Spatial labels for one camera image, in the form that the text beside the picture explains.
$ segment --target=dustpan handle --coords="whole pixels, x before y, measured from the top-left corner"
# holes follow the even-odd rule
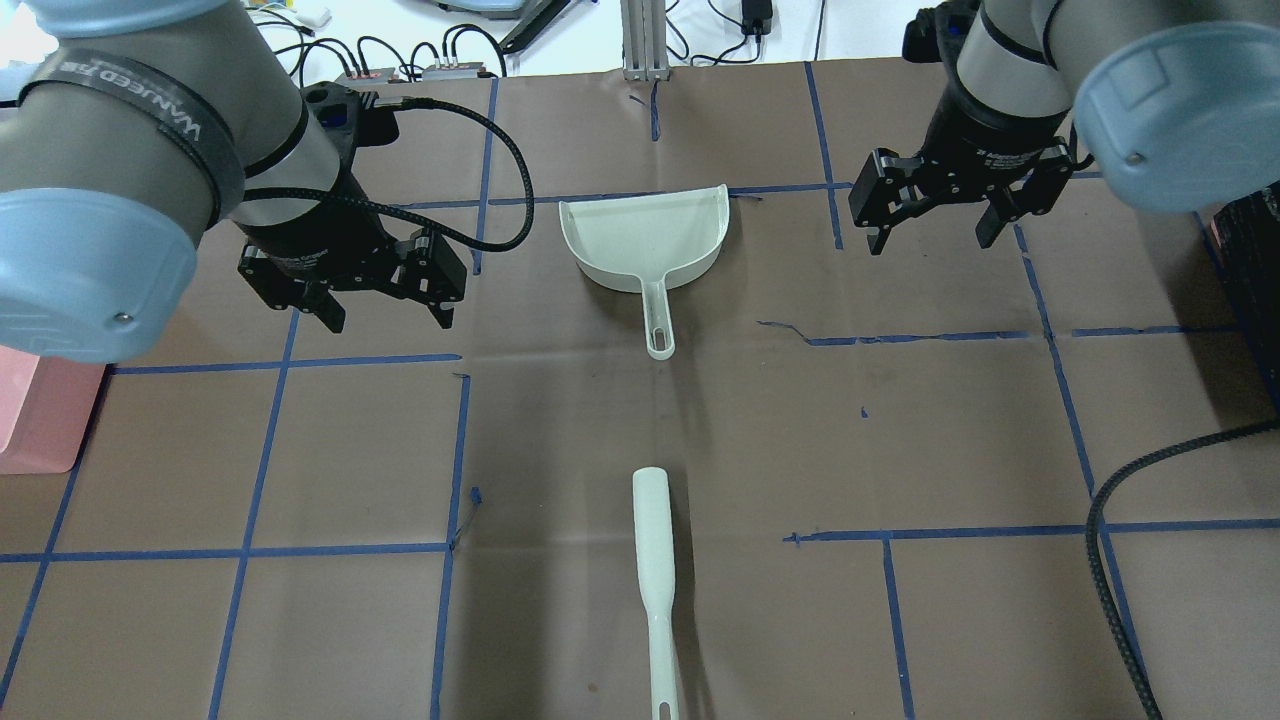
[[[667,305],[667,279],[643,283],[644,338],[649,356],[666,360],[676,351],[676,334],[671,331],[671,306]]]

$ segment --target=pink box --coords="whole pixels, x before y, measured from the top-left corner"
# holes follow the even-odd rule
[[[0,346],[0,474],[70,470],[105,369]]]

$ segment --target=white brush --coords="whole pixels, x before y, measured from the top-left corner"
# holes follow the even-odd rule
[[[676,548],[671,536],[667,471],[641,468],[631,475],[635,498],[636,568],[649,616],[649,694],[653,720],[680,720],[676,697],[676,643],[671,606],[676,601]]]

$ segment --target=table surface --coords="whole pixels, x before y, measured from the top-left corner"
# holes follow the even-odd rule
[[[850,182],[919,145],[942,82],[860,60],[655,94],[413,86],[517,140],[531,237],[472,263],[453,329],[356,295],[334,336],[262,307],[214,228],[79,466],[0,478],[4,717],[645,717],[648,465],[672,478],[685,717],[1139,716],[1089,584],[1091,491],[1275,409],[1197,218],[1137,215],[1094,174],[991,250],[964,206],[869,256]],[[518,227],[500,147],[448,115],[402,129],[357,158],[372,197]],[[671,293],[653,361],[639,299],[582,277],[556,202],[722,182],[723,252]],[[1112,501],[1169,717],[1280,705],[1277,457],[1217,447]]]

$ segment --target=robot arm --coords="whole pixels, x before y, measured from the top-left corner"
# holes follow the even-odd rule
[[[0,126],[0,345],[111,363],[150,348],[229,218],[248,237],[242,277],[271,307],[343,327],[333,291],[429,307],[442,327],[466,266],[444,237],[518,245],[532,188],[486,118],[334,83],[298,92],[236,0],[27,0],[59,51]],[[527,196],[515,240],[484,245],[425,218],[396,241],[351,174],[360,146],[398,137],[393,113],[434,108],[495,132]],[[399,211],[406,219],[408,213]]]
[[[877,149],[854,184],[874,255],[938,205],[988,201],[982,247],[1048,213],[1082,168],[1056,136],[1073,100],[1103,177],[1137,208],[1193,210],[1280,178],[1271,0],[951,0],[908,26],[902,55],[941,61],[948,82],[920,150]]]

